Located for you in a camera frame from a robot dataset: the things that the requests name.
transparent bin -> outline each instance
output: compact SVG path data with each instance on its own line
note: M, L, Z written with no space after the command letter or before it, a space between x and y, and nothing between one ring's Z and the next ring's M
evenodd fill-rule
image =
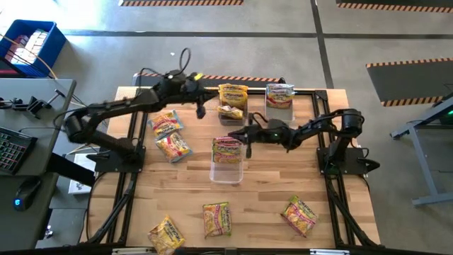
M241 148L242 160L237 164L215 163L214 153L212 153L210 171L211 181L223 184L240 183L243 178L243 152L244 147L242 146Z

blue crate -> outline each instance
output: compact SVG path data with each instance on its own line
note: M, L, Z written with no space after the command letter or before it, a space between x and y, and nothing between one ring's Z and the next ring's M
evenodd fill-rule
M38 57L44 60L49 67L53 67L59 52L62 50L63 45L66 42L65 36L57 28L57 24L55 22L15 20L11 24L11 27L9 27L5 36L12 40L15 40L19 35L27 35L30 37L37 29L41 29L49 33L42 44ZM2 38L0 40L0 45L2 46L0 47L0 56L5 57L8 52L7 49L11 46L11 42ZM43 72L38 71L28 64L14 65L25 74L33 77L46 77L50 73L49 69L38 59L35 59L33 65Z

computer mouse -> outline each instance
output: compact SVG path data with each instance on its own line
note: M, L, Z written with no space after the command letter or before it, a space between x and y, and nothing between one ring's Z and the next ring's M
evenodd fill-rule
M27 210L33 204L40 186L41 178L39 176L31 176L24 180L16 192L16 197L13 201L14 209L19 212Z

concrete floor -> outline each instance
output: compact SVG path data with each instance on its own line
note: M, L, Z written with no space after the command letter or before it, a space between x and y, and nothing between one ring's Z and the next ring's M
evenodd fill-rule
M16 18L53 20L64 30L202 31L314 33L310 0L245 0L243 6L119 7L115 0L27 1L23 13L8 7L0 26ZM453 33L452 14L341 9L335 0L318 0L325 33ZM47 9L51 14L36 11ZM59 78L78 82L86 103L112 99L141 67L174 69L179 52L193 52L188 71L251 77L285 77L299 88L325 88L316 38L160 38L68 36L55 63ZM453 56L453 40L337 40L326 50L336 89L346 89L350 106L367 118L359 143L381 168L369 175L371 197L382 244L396 249L453 253L453 203L414 208L411 198L428 194L410 140L393 141L389 133L417 119L428 106L380 105L366 63ZM55 151L74 146L64 137ZM446 183L452 187L453 182ZM65 181L59 185L64 190ZM39 247L75 244L84 198L70 203L62 193L52 204L56 239ZM62 217L74 218L62 223Z

yellow noodle package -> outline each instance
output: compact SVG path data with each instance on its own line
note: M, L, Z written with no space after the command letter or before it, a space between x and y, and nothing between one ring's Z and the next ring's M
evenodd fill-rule
M192 154L192 150L177 132L158 140L156 145L165 154L170 163Z
M247 104L247 89L244 85L219 85L220 105L244 109Z
M231 215L228 202L203 205L203 220L205 237L216 237L223 234L231 236Z
M183 235L168 215L165 216L163 222L148 233L148 238L153 243L158 255L171 255L185 242Z
M242 161L242 144L232 137L218 137L212 141L214 163L238 164Z
M236 107L231 106L218 106L217 111L226 117L233 118L235 120L242 119L243 111Z
M314 227L318 219L318 216L296 195L291 197L289 205L281 215L297 233L304 237Z
M233 85L233 84L220 84L220 91L244 91L247 92L248 86L246 85Z
M268 84L266 87L266 106L279 109L291 107L294 98L294 85Z
M175 110L156 116L152 118L149 123L151 124L156 139L161 139L171 132L184 128L184 125L179 120Z

